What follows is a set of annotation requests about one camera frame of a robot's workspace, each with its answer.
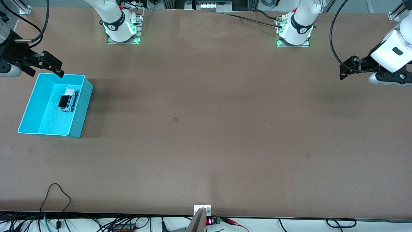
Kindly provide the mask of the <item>white jeep toy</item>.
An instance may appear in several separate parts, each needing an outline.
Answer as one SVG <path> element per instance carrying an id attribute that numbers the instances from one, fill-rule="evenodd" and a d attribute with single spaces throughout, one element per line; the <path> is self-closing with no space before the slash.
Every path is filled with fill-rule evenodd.
<path id="1" fill-rule="evenodd" d="M 78 94 L 78 91 L 75 89 L 66 89 L 60 97 L 58 108 L 62 112 L 73 112 Z"/>

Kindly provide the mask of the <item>cyan plastic bin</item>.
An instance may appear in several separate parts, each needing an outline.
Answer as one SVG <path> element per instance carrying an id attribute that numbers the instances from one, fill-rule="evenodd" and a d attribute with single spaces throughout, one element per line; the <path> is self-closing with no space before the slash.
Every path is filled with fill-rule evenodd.
<path id="1" fill-rule="evenodd" d="M 65 74 L 60 78 L 52 73 L 38 74 L 18 133 L 80 138 L 93 88 L 85 75 Z M 73 112 L 62 112 L 58 108 L 60 97 L 66 89 L 75 89 L 79 93 Z"/>

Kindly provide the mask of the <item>lit control box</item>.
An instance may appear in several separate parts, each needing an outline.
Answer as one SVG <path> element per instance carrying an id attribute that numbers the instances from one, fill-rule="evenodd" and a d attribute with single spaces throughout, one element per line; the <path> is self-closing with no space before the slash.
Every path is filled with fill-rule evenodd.
<path id="1" fill-rule="evenodd" d="M 184 0 L 185 10 L 206 10 L 211 12 L 232 12 L 231 0 Z"/>

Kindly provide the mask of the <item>white mounting plate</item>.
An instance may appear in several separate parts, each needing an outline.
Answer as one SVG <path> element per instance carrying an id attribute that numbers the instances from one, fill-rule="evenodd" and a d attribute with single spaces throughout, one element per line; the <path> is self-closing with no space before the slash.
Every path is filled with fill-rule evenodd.
<path id="1" fill-rule="evenodd" d="M 206 210 L 206 215 L 207 215 L 207 217 L 209 217 L 209 216 L 212 215 L 212 207 L 211 207 L 211 205 L 199 205 L 199 204 L 194 205 L 194 207 L 193 207 L 193 210 L 194 210 L 193 215 L 195 215 L 198 210 L 203 209 L 203 208 Z"/>

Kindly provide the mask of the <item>grey aluminium bar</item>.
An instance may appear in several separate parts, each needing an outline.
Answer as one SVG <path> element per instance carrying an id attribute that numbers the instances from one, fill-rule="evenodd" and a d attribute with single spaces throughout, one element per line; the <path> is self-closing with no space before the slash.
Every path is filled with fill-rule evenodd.
<path id="1" fill-rule="evenodd" d="M 199 207 L 185 232 L 206 232 L 207 207 Z"/>

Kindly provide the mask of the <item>metal corner bracket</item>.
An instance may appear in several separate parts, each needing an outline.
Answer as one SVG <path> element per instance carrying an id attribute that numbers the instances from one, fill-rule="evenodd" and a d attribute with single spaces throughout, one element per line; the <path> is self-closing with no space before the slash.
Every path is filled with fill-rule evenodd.
<path id="1" fill-rule="evenodd" d="M 406 11 L 406 7 L 404 3 L 401 2 L 398 6 L 396 6 L 393 10 L 388 12 L 388 18 L 390 22 L 398 22 L 400 21 L 400 16 L 402 13 Z"/>
<path id="2" fill-rule="evenodd" d="M 19 9 L 19 15 L 29 15 L 32 10 L 32 6 L 27 5 L 23 0 L 14 0 L 16 7 Z"/>

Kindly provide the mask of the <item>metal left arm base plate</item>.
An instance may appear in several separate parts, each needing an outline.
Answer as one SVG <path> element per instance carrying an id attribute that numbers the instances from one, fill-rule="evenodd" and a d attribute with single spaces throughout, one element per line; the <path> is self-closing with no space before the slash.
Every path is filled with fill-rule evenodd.
<path id="1" fill-rule="evenodd" d="M 298 25 L 295 28 L 290 20 L 291 17 L 286 14 L 274 21 L 275 25 L 280 26 L 276 28 L 277 47 L 310 47 L 309 38 L 314 26 Z"/>

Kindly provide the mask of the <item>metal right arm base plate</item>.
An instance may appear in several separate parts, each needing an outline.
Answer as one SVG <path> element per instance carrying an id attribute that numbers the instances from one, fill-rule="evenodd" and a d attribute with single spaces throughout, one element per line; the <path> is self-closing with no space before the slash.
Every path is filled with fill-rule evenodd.
<path id="1" fill-rule="evenodd" d="M 143 14 L 121 9 L 120 18 L 113 23 L 102 22 L 107 44 L 139 44 L 143 27 Z"/>

